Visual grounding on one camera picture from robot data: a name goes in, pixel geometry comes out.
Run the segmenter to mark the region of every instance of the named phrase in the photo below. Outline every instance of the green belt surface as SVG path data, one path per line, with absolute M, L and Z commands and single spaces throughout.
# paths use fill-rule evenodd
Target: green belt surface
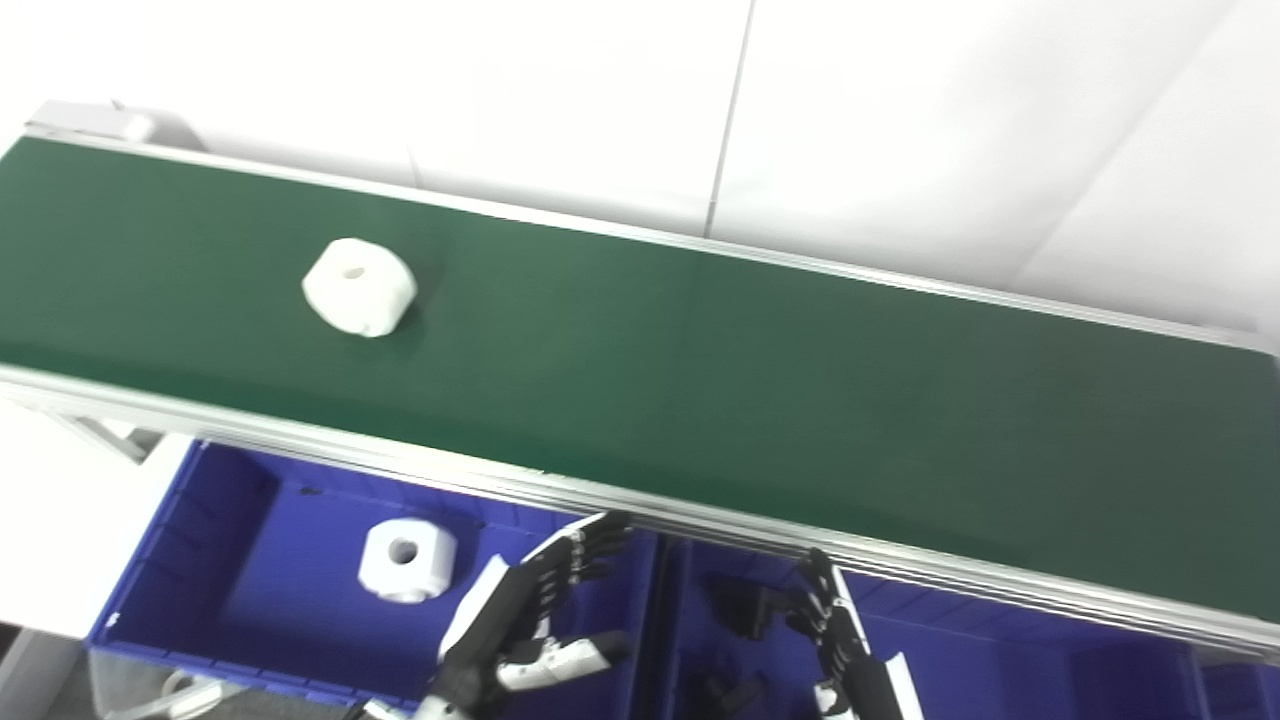
M 385 338 L 302 297 L 346 236 L 419 278 Z M 1280 621 L 1254 351 L 24 138 L 0 363 Z

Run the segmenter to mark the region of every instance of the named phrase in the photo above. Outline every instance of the conveyor belt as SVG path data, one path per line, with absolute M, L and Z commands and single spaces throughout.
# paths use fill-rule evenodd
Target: conveyor belt
M 302 299 L 344 236 L 424 288 L 387 338 Z M 0 161 L 0 389 L 26 402 L 1280 647 L 1275 359 L 983 297 L 186 151 Z

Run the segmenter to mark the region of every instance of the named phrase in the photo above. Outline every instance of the blue bin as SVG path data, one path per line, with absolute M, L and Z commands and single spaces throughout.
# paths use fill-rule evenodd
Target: blue bin
M 1204 669 L 1213 720 L 1280 720 L 1280 667 L 1215 665 Z
M 687 693 L 703 678 L 733 687 L 762 676 L 759 701 L 735 720 L 812 720 L 812 687 L 822 676 L 813 644 L 781 618 L 762 641 L 741 638 L 717 621 L 704 591 L 713 573 L 799 584 L 795 561 L 681 542 L 667 562 L 655 716 L 694 720 Z M 1187 644 L 945 591 L 846 578 L 873 652 L 882 660 L 906 655 L 928 720 L 1210 720 Z
M 413 516 L 458 539 L 454 583 L 421 605 L 369 593 L 369 529 Z M 518 561 L 575 516 L 301 460 L 193 446 L 88 643 L 233 683 L 412 710 L 439 639 L 485 561 Z M 636 532 L 604 580 L 553 618 L 558 635 L 626 629 L 640 642 L 658 537 Z M 517 696 L 506 717 L 630 717 L 635 662 Z

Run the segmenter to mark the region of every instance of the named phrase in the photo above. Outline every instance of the white part with hole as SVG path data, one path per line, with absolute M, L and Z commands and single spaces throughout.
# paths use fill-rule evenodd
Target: white part with hole
M 390 250 L 355 237 L 330 242 L 302 278 L 302 295 L 344 333 L 381 337 L 417 295 L 408 265 Z
M 448 530 L 416 518 L 374 525 L 360 560 L 360 584 L 388 602 L 438 597 L 453 580 L 458 543 Z

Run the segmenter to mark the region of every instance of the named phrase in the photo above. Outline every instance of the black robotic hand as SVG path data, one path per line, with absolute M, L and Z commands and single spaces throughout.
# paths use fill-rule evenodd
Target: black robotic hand
M 787 625 L 818 647 L 826 675 L 814 685 L 823 717 L 838 720 L 923 720 L 906 659 L 872 656 L 849 585 L 827 553 L 810 548 L 799 562 L 808 584 L 787 614 Z
M 516 566 L 489 559 L 440 641 L 440 662 L 413 720 L 493 720 L 511 693 L 545 688 L 613 667 L 630 652 L 623 632 L 558 641 L 552 612 L 580 583 L 604 578 L 626 547 L 631 515 L 600 512 L 570 523 Z M 361 720 L 403 720 L 376 701 Z

